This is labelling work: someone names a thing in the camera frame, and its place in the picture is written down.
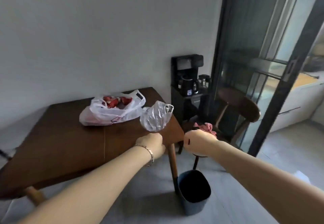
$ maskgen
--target fist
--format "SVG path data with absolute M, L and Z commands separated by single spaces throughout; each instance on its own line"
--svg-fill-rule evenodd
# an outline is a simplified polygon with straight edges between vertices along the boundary
M 216 141 L 216 136 L 197 129 L 185 133 L 183 146 L 191 153 L 210 156 Z
M 159 133 L 148 134 L 136 140 L 137 145 L 146 146 L 149 148 L 154 156 L 154 159 L 159 158 L 165 151 L 165 146 L 162 144 L 162 135 Z

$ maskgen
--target person's left arm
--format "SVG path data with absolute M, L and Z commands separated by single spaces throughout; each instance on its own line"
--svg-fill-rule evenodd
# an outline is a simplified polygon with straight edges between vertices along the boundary
M 159 133 L 141 137 L 136 144 L 149 148 L 155 159 L 165 151 Z M 150 160 L 146 148 L 132 147 L 41 204 L 19 224 L 100 223 L 127 183 Z

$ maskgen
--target gray trash can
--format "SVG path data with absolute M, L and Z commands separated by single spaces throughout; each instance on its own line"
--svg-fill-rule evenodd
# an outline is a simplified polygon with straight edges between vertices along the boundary
M 190 216 L 203 210 L 211 189 L 200 171 L 189 170 L 178 177 L 178 193 L 185 214 Z

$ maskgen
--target coffee machine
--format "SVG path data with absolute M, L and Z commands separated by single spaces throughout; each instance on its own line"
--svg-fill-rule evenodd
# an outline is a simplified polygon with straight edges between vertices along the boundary
M 198 54 L 171 58 L 171 85 L 183 96 L 199 91 L 198 68 L 204 65 L 204 57 Z

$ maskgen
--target plastic bag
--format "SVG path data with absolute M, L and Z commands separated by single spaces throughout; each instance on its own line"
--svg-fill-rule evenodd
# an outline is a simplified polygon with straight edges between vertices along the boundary
M 152 107 L 143 108 L 145 112 L 140 117 L 141 125 L 150 132 L 158 132 L 170 121 L 173 105 L 156 101 Z
M 132 101 L 124 109 L 108 108 L 103 96 L 96 97 L 91 100 L 90 106 L 87 106 L 81 112 L 79 116 L 80 123 L 84 126 L 111 125 L 135 119 L 144 112 L 142 106 L 145 104 L 146 99 L 138 90 L 130 94 L 112 93 L 108 96 L 132 98 Z

